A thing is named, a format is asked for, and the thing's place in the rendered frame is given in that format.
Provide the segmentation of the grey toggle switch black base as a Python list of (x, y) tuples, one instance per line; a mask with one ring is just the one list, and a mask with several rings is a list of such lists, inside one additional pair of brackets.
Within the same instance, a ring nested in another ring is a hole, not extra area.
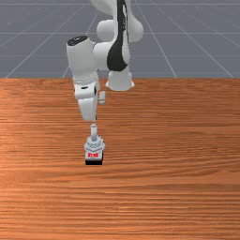
[(91, 134), (87, 138), (84, 145), (85, 164), (101, 165), (103, 162), (103, 151), (105, 149), (105, 142), (98, 135), (98, 127), (96, 124), (92, 124), (90, 130)]

